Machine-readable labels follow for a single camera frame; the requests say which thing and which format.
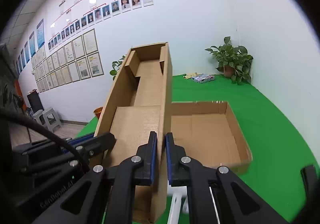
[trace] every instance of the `green mat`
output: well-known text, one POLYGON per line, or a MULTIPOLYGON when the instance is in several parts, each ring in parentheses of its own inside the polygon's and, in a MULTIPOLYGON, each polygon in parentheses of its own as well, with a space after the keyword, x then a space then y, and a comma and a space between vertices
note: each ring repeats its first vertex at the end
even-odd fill
MULTIPOLYGON (((287 221, 292 220, 305 201, 300 169, 319 166, 310 148, 282 112, 250 84, 231 84, 222 75, 199 84, 174 76, 172 101, 228 101, 249 144, 253 161, 240 178, 287 221)), ((79 133, 95 130, 93 119, 79 133)), ((171 199, 157 224, 167 223, 171 199)), ((179 223, 188 223, 181 215, 179 223)))

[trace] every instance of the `white plastic stool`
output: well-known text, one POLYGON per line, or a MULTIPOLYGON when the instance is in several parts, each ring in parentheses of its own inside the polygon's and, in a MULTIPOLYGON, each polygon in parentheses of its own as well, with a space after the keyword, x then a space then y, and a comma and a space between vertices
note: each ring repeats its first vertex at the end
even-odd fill
POLYGON ((38 122, 40 125, 46 127, 46 123, 42 124, 40 116, 42 116, 43 110, 38 110, 35 114, 32 115, 33 119, 38 122))
POLYGON ((46 109, 44 112, 42 112, 42 115, 43 115, 44 121, 45 121, 48 129, 49 129, 51 132, 53 132, 53 129, 54 129, 56 126, 60 126, 60 127, 63 126, 62 122, 60 121, 57 113, 54 111, 53 108, 48 108, 48 109, 46 109), (54 117, 54 119, 56 120, 56 121, 53 122, 52 124, 50 124, 50 121, 49 121, 49 119, 48 119, 48 116, 49 116, 50 114, 52 114, 53 117, 54 117))

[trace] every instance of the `ceiling tile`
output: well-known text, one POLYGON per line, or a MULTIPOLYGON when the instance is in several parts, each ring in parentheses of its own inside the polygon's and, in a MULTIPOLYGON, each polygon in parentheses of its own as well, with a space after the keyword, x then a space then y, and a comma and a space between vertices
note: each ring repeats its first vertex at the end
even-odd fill
POLYGON ((13 27, 7 28, 7 29, 3 32, 3 34, 1 35, 1 39, 10 37, 10 36, 11 36, 11 33, 12 33, 12 30, 13 30, 13 27))
POLYGON ((20 26, 29 23, 34 15, 34 13, 29 13, 18 16, 15 26, 20 26))
POLYGON ((11 35, 14 36, 14 35, 23 33, 23 31, 27 28, 27 26, 28 25, 26 24, 26 25, 21 25, 21 26, 14 27, 13 30, 12 30, 11 35))
POLYGON ((36 12, 45 0, 27 0, 20 14, 36 12))

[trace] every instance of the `blue poster on wall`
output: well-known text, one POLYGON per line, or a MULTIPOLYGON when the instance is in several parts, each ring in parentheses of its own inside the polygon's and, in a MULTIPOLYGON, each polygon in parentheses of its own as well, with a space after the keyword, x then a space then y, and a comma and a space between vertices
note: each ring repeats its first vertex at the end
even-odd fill
POLYGON ((23 53, 23 49, 21 50, 21 62, 22 62, 22 67, 25 68, 26 66, 26 62, 24 61, 24 53, 23 53))
POLYGON ((21 66, 21 60, 20 60, 20 56, 18 57, 18 64, 19 64, 19 69, 20 69, 20 72, 22 72, 22 66, 21 66))
POLYGON ((33 57, 36 54, 36 45, 35 45, 35 32, 29 36, 29 44, 30 44, 30 54, 33 57))
POLYGON ((38 48, 44 45, 44 25, 43 19, 37 25, 37 41, 38 41, 38 48))
POLYGON ((28 63, 30 61, 29 58, 29 47, 28 47, 28 41, 24 45, 24 52, 26 54, 26 62, 28 63))

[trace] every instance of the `cardboard tray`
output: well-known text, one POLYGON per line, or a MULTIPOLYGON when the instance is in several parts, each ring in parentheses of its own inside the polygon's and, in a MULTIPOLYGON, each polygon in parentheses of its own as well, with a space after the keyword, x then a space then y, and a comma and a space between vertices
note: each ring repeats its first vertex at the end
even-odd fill
POLYGON ((136 154, 157 132, 157 163, 152 187, 136 187, 133 220, 155 222, 166 207, 167 167, 164 135, 170 131, 172 65, 168 43, 131 48, 103 106, 95 136, 111 132, 116 138, 112 151, 92 158, 90 166, 118 165, 136 154))
POLYGON ((174 143, 204 166, 228 166, 244 173, 252 153, 227 102, 172 103, 171 132, 174 143))

